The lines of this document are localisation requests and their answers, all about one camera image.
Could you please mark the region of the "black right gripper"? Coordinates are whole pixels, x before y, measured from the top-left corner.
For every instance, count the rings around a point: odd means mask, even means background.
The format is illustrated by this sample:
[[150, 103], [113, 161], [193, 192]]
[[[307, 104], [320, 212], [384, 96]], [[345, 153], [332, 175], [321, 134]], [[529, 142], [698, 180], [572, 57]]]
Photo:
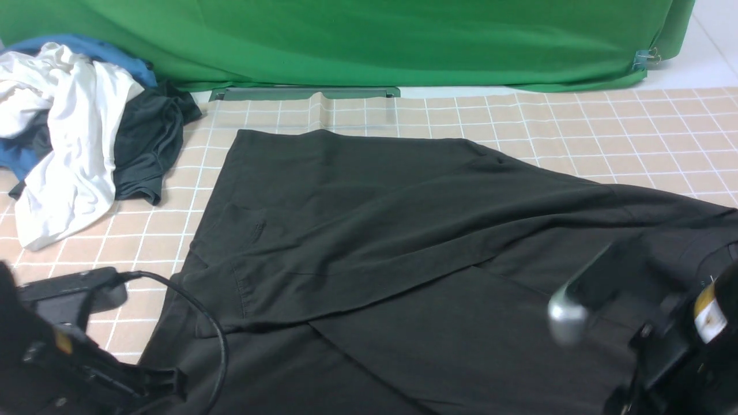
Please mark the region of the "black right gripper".
[[675, 313], [664, 333], [630, 341], [636, 368], [604, 414], [735, 414], [736, 278], [719, 277]]

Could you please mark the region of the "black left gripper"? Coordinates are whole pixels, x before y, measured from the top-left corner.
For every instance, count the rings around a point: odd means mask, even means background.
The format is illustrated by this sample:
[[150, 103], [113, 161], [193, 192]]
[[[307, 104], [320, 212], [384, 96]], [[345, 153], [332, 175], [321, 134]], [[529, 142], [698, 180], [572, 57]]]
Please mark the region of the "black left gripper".
[[87, 331], [48, 323], [23, 305], [22, 286], [3, 263], [3, 414], [143, 414], [185, 401], [187, 376], [181, 370], [119, 361]]

